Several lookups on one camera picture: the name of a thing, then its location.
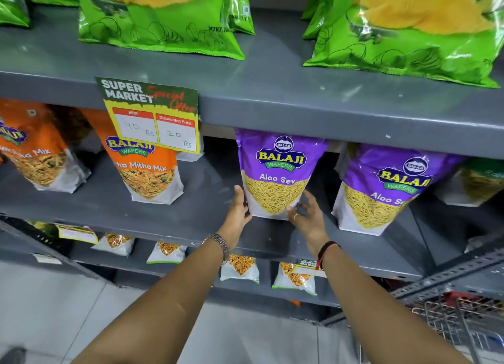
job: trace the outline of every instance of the orange snack packet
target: orange snack packet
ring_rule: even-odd
[[[37,190],[72,193],[91,172],[68,149],[47,105],[0,99],[0,150]]]
[[[183,193],[175,151],[121,139],[105,111],[81,109],[119,170],[133,201],[170,205]]]

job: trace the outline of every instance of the floor tile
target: floor tile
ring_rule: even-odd
[[[217,304],[205,304],[178,364],[317,362],[317,328]]]
[[[0,358],[11,348],[11,346],[0,345]],[[26,354],[25,364],[61,364],[61,361],[62,359],[59,357],[40,355],[38,353],[28,351]]]
[[[0,343],[65,357],[103,287],[81,275],[0,262]]]
[[[319,364],[357,364],[351,330],[342,323],[333,328],[318,327]]]
[[[142,294],[141,290],[118,288],[107,284],[65,358],[74,359],[112,320]]]

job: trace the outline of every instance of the person's right hand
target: person's right hand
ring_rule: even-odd
[[[298,207],[306,210],[308,215],[299,214],[292,206],[287,206],[286,210],[289,221],[301,231],[306,239],[308,250],[315,259],[318,259],[318,253],[322,246],[329,241],[329,237],[326,234],[324,216],[322,210],[318,207],[317,200],[308,190],[305,190],[303,193],[308,199],[308,204],[300,202]]]

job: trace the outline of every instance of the discounted price label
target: discounted price label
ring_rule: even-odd
[[[117,135],[198,154],[198,91],[97,77]]]

